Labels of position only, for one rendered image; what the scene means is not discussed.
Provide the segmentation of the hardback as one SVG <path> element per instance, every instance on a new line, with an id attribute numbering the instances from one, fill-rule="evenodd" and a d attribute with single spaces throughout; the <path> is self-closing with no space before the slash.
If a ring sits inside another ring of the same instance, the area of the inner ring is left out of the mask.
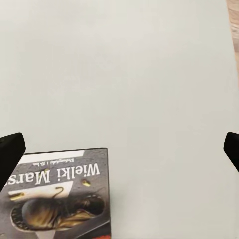
<path id="1" fill-rule="evenodd" d="M 112 239 L 108 148 L 25 153 L 0 192 L 0 239 Z"/>

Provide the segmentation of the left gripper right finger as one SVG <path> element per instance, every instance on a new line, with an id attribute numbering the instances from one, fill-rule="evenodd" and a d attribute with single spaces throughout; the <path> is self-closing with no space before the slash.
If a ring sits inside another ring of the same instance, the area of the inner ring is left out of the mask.
<path id="1" fill-rule="evenodd" d="M 239 172 L 239 134 L 228 132 L 223 150 Z"/>

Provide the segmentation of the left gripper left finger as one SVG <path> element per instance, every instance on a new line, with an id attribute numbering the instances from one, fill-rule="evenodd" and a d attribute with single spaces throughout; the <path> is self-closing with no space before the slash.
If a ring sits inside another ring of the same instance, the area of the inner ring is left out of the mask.
<path id="1" fill-rule="evenodd" d="M 0 192 L 26 152 L 21 132 L 0 138 Z"/>

